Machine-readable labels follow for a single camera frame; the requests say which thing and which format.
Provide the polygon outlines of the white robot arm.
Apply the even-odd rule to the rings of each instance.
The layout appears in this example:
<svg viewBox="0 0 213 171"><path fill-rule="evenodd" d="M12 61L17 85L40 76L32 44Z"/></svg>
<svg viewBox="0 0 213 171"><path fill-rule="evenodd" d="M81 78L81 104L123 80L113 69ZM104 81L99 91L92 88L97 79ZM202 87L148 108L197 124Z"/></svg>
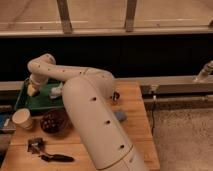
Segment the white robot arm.
<svg viewBox="0 0 213 171"><path fill-rule="evenodd" d="M50 54L30 60L27 68L31 91L50 78L63 83L63 105L97 171L150 171L107 104L115 93L111 72L58 65Z"/></svg>

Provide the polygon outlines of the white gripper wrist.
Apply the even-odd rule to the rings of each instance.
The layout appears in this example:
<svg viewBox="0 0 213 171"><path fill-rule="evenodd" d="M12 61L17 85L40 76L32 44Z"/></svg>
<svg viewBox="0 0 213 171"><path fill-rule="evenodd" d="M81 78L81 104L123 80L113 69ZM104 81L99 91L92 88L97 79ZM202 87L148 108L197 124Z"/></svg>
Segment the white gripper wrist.
<svg viewBox="0 0 213 171"><path fill-rule="evenodd" d="M37 89L40 89L46 83L47 83L47 78L45 76L31 74L29 77L29 85L27 87L27 94L30 97L35 96L38 93Z"/></svg>

